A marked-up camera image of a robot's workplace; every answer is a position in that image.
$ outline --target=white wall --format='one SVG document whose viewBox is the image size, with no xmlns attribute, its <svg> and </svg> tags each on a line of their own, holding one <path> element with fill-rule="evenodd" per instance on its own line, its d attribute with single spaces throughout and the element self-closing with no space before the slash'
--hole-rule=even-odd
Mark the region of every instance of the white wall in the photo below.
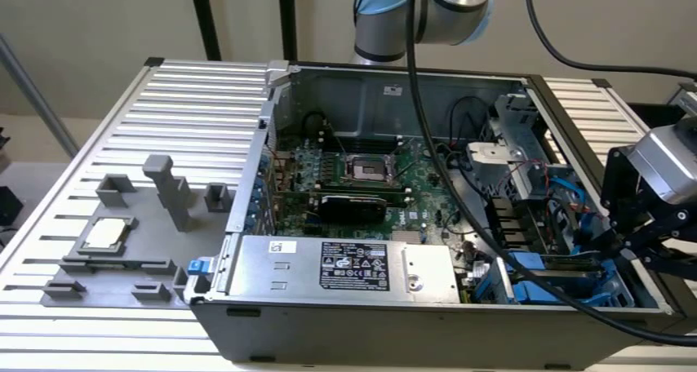
<svg viewBox="0 0 697 372">
<path fill-rule="evenodd" d="M 224 58 L 280 59 L 278 0 L 212 3 Z M 572 59 L 697 70 L 695 0 L 536 0 L 536 6 L 553 43 Z M 147 56 L 205 57 L 192 0 L 0 0 L 0 31 L 66 116 L 102 117 Z M 352 0 L 298 0 L 298 50 L 302 60 L 349 60 Z M 436 68 L 607 77 L 632 101 L 664 101 L 686 81 L 563 66 L 535 36 L 524 0 L 496 0 L 480 41 L 420 46 L 417 54 L 420 65 Z M 33 113 L 2 69 L 0 113 Z"/>
</svg>

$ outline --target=green circuit board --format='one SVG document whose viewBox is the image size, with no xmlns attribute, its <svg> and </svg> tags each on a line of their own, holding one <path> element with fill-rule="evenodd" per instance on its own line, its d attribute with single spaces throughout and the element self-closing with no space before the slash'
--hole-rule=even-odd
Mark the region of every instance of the green circuit board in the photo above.
<svg viewBox="0 0 697 372">
<path fill-rule="evenodd" d="M 395 231 L 416 231 L 429 244 L 443 243 L 443 222 L 456 206 L 424 149 L 421 140 L 409 141 L 391 154 L 324 152 L 308 144 L 293 148 L 296 161 L 286 163 L 285 172 L 294 188 L 276 194 L 277 234 L 391 240 Z M 388 164 L 391 177 L 382 181 L 354 179 L 346 169 L 352 161 Z M 313 203 L 329 194 L 387 199 L 385 220 L 378 224 L 324 224 Z"/>
</svg>

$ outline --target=white sticker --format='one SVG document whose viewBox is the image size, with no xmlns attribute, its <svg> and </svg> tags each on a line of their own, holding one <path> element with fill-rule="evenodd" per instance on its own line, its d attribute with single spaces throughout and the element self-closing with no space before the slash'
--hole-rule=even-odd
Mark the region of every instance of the white sticker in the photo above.
<svg viewBox="0 0 697 372">
<path fill-rule="evenodd" d="M 403 96 L 403 86 L 387 86 L 382 94 L 388 96 Z"/>
<path fill-rule="evenodd" d="M 269 243 L 269 252 L 272 254 L 296 254 L 297 249 L 297 242 L 296 241 L 272 241 Z"/>
</svg>

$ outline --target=black pole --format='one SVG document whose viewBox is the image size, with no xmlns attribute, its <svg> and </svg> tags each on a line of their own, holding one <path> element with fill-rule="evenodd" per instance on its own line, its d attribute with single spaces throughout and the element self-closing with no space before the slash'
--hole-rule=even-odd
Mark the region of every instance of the black pole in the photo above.
<svg viewBox="0 0 697 372">
<path fill-rule="evenodd" d="M 210 0 L 193 1 L 194 9 L 197 10 L 201 38 L 205 40 L 206 58 L 209 58 L 209 60 L 222 60 L 218 34 L 216 33 L 214 13 L 210 9 Z"/>
<path fill-rule="evenodd" d="M 298 60 L 298 38 L 296 34 L 296 0 L 280 0 L 281 36 L 284 38 L 284 59 Z"/>
</svg>

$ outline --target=warning label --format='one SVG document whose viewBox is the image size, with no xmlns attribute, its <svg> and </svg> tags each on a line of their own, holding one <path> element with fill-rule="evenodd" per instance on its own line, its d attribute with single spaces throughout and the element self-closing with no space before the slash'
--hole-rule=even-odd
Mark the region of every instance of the warning label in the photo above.
<svg viewBox="0 0 697 372">
<path fill-rule="evenodd" d="M 388 246 L 322 243 L 320 285 L 336 290 L 391 290 Z"/>
</svg>

